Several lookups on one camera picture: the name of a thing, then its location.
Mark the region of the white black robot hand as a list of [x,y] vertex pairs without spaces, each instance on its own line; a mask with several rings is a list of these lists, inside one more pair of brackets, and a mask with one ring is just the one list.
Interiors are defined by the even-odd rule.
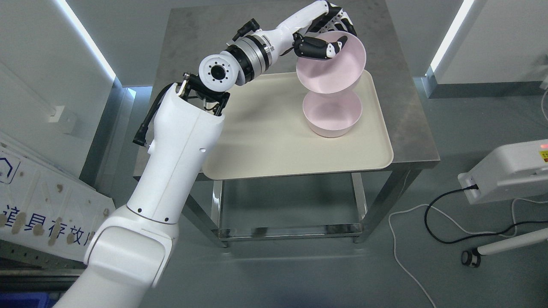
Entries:
[[315,1],[300,9],[272,31],[273,48],[279,56],[295,51],[300,58],[328,60],[335,58],[348,41],[347,35],[336,41],[308,36],[342,31],[356,36],[354,24],[343,8],[326,0]]

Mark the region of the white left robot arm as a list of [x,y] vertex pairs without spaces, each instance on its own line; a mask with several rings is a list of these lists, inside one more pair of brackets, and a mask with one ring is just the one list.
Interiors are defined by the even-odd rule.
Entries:
[[157,96],[135,142],[154,137],[143,174],[123,207],[98,228],[84,256],[87,267],[57,308],[137,308],[155,287],[179,236],[178,221],[194,181],[224,125],[229,90],[266,72],[292,47],[294,30],[244,24],[227,49],[208,56]]

